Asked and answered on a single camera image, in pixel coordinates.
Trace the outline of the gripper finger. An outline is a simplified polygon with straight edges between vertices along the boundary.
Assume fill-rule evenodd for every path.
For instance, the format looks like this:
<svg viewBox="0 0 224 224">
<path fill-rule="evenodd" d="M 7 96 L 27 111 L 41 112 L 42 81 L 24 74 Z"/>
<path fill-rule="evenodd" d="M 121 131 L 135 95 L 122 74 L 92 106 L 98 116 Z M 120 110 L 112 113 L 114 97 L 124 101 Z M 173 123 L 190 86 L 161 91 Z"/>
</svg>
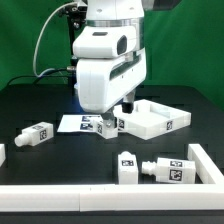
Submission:
<svg viewBox="0 0 224 224">
<path fill-rule="evenodd" d="M 135 94 L 134 93 L 129 93 L 123 98 L 122 102 L 122 112 L 123 113 L 128 113 L 131 114 L 133 111 L 133 106 L 134 106 L 134 98 Z"/>
<path fill-rule="evenodd" d="M 107 128 L 114 127 L 114 115 L 112 113 L 104 113 L 102 115 L 103 123 Z"/>
</svg>

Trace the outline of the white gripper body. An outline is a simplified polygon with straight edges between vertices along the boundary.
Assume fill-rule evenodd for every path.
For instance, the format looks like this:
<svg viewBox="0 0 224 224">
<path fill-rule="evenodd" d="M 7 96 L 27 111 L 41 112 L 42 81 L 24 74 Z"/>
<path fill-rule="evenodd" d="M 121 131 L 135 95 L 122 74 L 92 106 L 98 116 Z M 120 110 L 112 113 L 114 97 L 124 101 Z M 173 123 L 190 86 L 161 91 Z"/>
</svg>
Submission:
<svg viewBox="0 0 224 224">
<path fill-rule="evenodd" d="M 86 26 L 73 43 L 78 97 L 86 112 L 105 113 L 146 77 L 145 49 L 133 26 Z"/>
</svg>

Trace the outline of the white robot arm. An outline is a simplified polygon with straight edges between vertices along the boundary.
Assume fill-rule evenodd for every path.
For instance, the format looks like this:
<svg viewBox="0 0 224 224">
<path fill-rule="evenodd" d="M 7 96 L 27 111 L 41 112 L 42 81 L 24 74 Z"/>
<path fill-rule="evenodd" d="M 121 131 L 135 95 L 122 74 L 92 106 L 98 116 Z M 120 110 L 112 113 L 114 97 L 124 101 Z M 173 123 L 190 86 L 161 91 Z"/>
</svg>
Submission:
<svg viewBox="0 0 224 224">
<path fill-rule="evenodd" d="M 82 109 L 116 126 L 113 107 L 133 108 L 136 87 L 146 78 L 144 13 L 171 10 L 181 0 L 88 0 L 86 26 L 73 43 Z"/>
</svg>

